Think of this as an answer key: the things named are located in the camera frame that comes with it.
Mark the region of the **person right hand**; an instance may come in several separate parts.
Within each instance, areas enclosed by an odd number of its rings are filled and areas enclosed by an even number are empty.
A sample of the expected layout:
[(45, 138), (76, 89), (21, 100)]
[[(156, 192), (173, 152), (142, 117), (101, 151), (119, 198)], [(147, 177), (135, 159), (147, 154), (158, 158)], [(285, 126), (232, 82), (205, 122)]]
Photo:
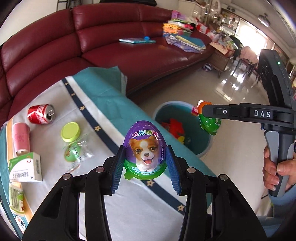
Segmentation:
[(289, 190), (296, 183), (296, 159), (295, 153), (293, 159), (274, 164), (269, 158), (270, 151), (265, 146), (263, 151), (263, 183), (265, 188), (275, 191), (275, 186), (280, 183), (280, 176), (288, 176), (285, 190)]

